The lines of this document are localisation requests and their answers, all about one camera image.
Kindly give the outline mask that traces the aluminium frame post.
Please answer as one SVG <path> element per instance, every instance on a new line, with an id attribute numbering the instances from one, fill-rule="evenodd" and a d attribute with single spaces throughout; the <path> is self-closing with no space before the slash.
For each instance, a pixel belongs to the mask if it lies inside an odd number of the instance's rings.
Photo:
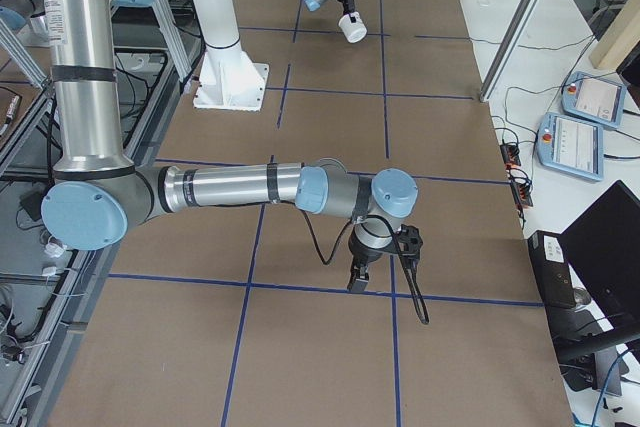
<path id="1" fill-rule="evenodd" d="M 539 1 L 520 0 L 483 81 L 479 93 L 481 102 L 490 99 Z"/>

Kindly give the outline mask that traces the brown paper table cover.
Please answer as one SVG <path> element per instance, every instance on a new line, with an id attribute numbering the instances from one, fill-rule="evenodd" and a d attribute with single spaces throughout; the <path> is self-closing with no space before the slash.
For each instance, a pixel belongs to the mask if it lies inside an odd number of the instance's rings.
<path id="1" fill-rule="evenodd" d="M 52 426 L 569 426 L 573 419 L 460 0 L 360 0 L 351 45 L 334 5 L 234 0 L 269 62 L 258 112 L 183 98 L 160 164 L 213 172 L 338 158 L 415 179 L 424 240 L 414 311 L 396 258 L 346 290 L 350 227 L 333 181 L 280 203 L 199 206 L 123 241 L 49 417 Z"/>

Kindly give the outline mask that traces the near teach pendant tablet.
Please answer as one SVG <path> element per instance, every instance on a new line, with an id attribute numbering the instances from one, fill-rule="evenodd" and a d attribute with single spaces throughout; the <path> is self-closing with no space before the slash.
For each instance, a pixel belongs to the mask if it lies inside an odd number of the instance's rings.
<path id="1" fill-rule="evenodd" d="M 538 128 L 536 152 L 545 167 L 595 182 L 604 178 L 601 125 L 546 113 Z"/>

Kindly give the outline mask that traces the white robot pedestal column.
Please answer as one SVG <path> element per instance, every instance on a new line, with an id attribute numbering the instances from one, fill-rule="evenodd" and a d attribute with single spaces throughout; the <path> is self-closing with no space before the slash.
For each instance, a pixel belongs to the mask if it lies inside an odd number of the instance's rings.
<path id="1" fill-rule="evenodd" d="M 243 50 L 233 0 L 193 0 L 206 51 L 194 106 L 258 111 L 269 73 Z"/>

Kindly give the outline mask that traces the teach pendant tablet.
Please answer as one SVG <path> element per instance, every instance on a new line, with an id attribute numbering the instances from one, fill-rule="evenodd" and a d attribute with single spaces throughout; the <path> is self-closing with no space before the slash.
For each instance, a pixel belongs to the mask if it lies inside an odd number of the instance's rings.
<path id="1" fill-rule="evenodd" d="M 546 113 L 538 128 L 536 152 L 545 167 L 595 182 L 604 178 L 601 125 Z"/>
<path id="2" fill-rule="evenodd" d="M 562 108 L 569 115 L 617 129 L 622 120 L 627 88 L 613 80 L 574 72 L 562 90 Z"/>

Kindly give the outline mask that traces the orange black connector strip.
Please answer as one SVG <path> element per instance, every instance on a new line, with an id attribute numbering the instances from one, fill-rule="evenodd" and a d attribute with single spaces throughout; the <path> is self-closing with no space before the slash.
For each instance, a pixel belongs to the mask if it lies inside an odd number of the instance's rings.
<path id="1" fill-rule="evenodd" d="M 520 148 L 516 142 L 502 142 L 500 152 L 505 164 L 505 170 L 510 182 L 512 195 L 516 207 L 522 211 L 533 206 L 531 197 L 533 182 L 523 170 L 520 161 Z"/>

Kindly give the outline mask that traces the far teach pendant tablet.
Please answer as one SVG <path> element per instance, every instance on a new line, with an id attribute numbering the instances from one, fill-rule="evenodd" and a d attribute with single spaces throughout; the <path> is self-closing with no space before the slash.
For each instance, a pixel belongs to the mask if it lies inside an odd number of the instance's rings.
<path id="1" fill-rule="evenodd" d="M 622 120 L 627 88 L 613 80 L 574 72 L 562 90 L 562 108 L 569 115 L 617 129 Z"/>

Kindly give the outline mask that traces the white mug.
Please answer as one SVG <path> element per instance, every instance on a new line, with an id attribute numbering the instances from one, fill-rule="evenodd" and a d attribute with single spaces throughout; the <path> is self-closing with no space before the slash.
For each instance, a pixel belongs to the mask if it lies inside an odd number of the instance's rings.
<path id="1" fill-rule="evenodd" d="M 364 22 L 362 21 L 362 18 L 359 13 L 358 13 L 357 23 L 351 24 L 349 22 L 346 22 L 343 15 L 338 21 L 338 27 L 344 34 L 346 40 L 351 44 L 360 42 L 367 35 L 367 28 Z"/>

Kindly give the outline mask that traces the black laptop computer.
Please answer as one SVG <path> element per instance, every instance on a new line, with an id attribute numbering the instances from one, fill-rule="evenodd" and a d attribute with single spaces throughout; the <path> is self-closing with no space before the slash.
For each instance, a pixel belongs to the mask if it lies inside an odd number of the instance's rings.
<path id="1" fill-rule="evenodd" d="M 639 198 L 615 181 L 562 233 L 538 230 L 527 240 L 542 301 L 576 306 L 570 270 L 608 317 L 613 328 L 555 344 L 565 363 L 620 344 L 639 347 Z"/>

